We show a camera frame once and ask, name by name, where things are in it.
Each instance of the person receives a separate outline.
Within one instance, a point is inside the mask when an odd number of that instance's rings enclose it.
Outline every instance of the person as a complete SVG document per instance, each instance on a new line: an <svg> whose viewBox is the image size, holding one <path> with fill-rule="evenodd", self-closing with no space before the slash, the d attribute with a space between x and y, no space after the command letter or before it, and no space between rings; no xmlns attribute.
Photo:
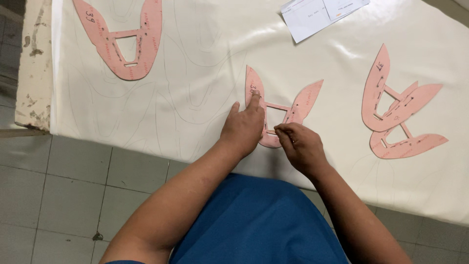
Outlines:
<svg viewBox="0 0 469 264"><path fill-rule="evenodd" d="M253 93L241 112L234 103L215 145L140 205L99 263L347 263L346 255L352 263L411 263L327 162L319 135L300 124L274 129L317 189L339 240L297 187L230 174L261 139L259 99Z"/></svg>

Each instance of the rectangular cutout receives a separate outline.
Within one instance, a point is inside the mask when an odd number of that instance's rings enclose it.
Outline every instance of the rectangular cutout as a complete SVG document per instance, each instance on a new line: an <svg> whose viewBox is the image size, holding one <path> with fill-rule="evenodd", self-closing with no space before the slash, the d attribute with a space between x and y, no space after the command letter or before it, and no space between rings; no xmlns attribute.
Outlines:
<svg viewBox="0 0 469 264"><path fill-rule="evenodd" d="M408 139L404 130L400 125L396 126L391 133L386 137L387 142L397 143Z"/></svg>
<svg viewBox="0 0 469 264"><path fill-rule="evenodd" d="M126 62L133 62L137 49L137 36L128 36L123 38L116 38L117 46L122 53L123 59Z"/></svg>
<svg viewBox="0 0 469 264"><path fill-rule="evenodd" d="M388 92L384 91L381 94L381 99L379 100L378 107L376 108L376 113L382 116L389 110L389 107L395 100L396 99L388 94Z"/></svg>
<svg viewBox="0 0 469 264"><path fill-rule="evenodd" d="M101 13L106 21L109 32L127 31L140 29L142 7L144 0L111 0L103 1L102 4L95 7L101 11L98 6L108 6L109 11Z"/></svg>
<svg viewBox="0 0 469 264"><path fill-rule="evenodd" d="M267 107L267 130L273 130L273 127L281 124L287 112L272 107Z"/></svg>

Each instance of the gray tile floor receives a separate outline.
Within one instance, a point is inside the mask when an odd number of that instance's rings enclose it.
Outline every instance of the gray tile floor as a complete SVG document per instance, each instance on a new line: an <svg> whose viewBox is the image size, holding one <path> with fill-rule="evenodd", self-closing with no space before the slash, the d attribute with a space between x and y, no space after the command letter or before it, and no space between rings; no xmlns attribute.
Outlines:
<svg viewBox="0 0 469 264"><path fill-rule="evenodd" d="M18 68L20 35L0 16L0 64ZM14 107L0 93L0 129L14 127ZM0 139L1 262L97 264L132 212L185 166L58 136ZM302 191L333 229L319 195ZM414 263L469 264L466 227L369 208Z"/></svg>

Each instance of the worn table surface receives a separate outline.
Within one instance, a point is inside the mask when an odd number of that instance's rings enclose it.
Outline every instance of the worn table surface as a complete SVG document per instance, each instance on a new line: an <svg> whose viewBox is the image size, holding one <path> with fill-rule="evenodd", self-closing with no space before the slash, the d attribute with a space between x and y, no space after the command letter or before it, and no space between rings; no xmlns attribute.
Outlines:
<svg viewBox="0 0 469 264"><path fill-rule="evenodd" d="M16 124L49 131L51 116L51 0L27 1L18 73Z"/></svg>

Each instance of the pink paper pattern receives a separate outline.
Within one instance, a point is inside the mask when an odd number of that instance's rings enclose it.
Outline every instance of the pink paper pattern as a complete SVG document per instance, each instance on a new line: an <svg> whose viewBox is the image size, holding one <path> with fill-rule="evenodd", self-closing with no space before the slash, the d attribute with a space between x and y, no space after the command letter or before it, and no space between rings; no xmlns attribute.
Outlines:
<svg viewBox="0 0 469 264"><path fill-rule="evenodd" d="M145 0L140 13L140 29L109 32L103 16L83 0L73 0L83 27L108 67L121 79L138 80L150 71L161 38L161 0ZM124 60L116 39L136 36L135 60Z"/></svg>
<svg viewBox="0 0 469 264"><path fill-rule="evenodd" d="M418 155L448 142L448 139L437 134L413 137L404 124L404 121L428 103L443 85L418 86L418 82L414 82L404 92L398 93L386 85L390 65L389 54L383 44L366 80L362 102L363 122L373 130L370 138L373 153L383 159L404 158ZM379 115L376 109L384 92L394 97L395 101L386 113ZM408 139L394 144L387 143L386 137L398 125L403 128Z"/></svg>
<svg viewBox="0 0 469 264"><path fill-rule="evenodd" d="M282 123L298 123L302 124L303 119L310 113L311 108L318 97L319 90L321 89L322 83L324 80L320 80L313 84L310 84L303 88L300 93L295 98L292 107L281 106L277 104L272 104L265 102L264 99L264 85L262 84L259 75L257 75L256 71L252 69L250 66L246 65L246 88L245 88L245 100L246 106L249 105L251 101L252 92L254 90L258 90L260 92L261 99L259 101L260 106L264 109L264 128L262 129L262 139L259 143L262 146L268 148L279 148L281 144L279 142L279 137L275 135L275 131L269 130L269 126L267 125L267 107L272 107L276 109L281 109L287 111Z"/></svg>

